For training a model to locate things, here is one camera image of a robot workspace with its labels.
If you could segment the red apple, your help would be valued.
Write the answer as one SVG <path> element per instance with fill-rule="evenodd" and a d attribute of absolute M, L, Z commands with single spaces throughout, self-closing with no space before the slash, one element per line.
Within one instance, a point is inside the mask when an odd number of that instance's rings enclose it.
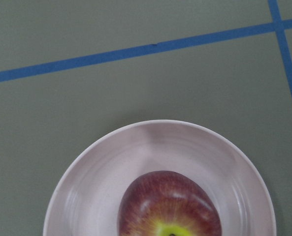
<path fill-rule="evenodd" d="M 119 207 L 120 236 L 220 236 L 219 214 L 207 193 L 176 172 L 155 171 L 134 180 Z"/>

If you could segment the pink plate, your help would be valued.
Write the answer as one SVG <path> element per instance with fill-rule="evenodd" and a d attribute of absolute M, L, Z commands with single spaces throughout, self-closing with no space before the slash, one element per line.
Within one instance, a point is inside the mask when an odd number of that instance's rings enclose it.
<path fill-rule="evenodd" d="M 225 236 L 274 236 L 267 187 L 248 157 L 205 127 L 150 120 L 119 128 L 69 166 L 50 200 L 45 236 L 114 236 L 128 186 L 142 174 L 168 170 L 196 182 L 216 207 Z"/>

